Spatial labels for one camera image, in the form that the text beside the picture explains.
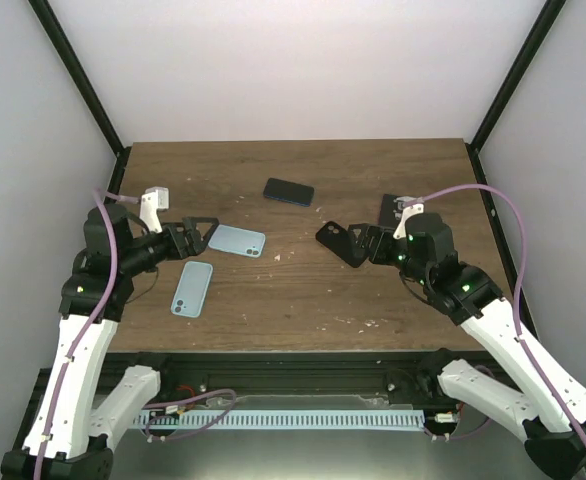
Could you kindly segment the light blue phone case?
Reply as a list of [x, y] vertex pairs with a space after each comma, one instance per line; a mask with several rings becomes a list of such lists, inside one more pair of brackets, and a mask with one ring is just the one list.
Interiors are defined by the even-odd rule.
[[219, 225], [208, 246], [216, 251], [249, 258], [258, 258], [266, 243], [264, 233]]
[[209, 263], [186, 262], [174, 293], [171, 312], [177, 316], [198, 318], [203, 310], [212, 274], [213, 266]]

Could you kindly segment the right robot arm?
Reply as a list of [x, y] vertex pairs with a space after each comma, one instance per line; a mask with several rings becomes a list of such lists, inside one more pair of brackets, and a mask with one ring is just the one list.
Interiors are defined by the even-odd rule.
[[436, 213], [405, 213], [396, 229], [347, 229], [358, 260], [393, 266], [422, 286], [425, 302], [482, 345], [514, 381], [508, 387], [462, 359], [417, 378], [420, 396], [462, 401], [509, 430], [552, 479], [586, 466], [586, 387], [516, 319], [519, 309], [479, 267], [462, 262], [450, 227]]

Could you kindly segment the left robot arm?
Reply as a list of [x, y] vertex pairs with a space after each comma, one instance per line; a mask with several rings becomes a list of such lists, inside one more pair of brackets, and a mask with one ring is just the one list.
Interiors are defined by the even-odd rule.
[[125, 206], [100, 203], [83, 225], [85, 247], [64, 283], [54, 363], [22, 445], [7, 452], [4, 479], [106, 479], [114, 452], [143, 407], [169, 402], [176, 377], [159, 354], [126, 368], [93, 404], [109, 345], [134, 292], [134, 278], [164, 261], [205, 251], [219, 221], [185, 217], [153, 225]]

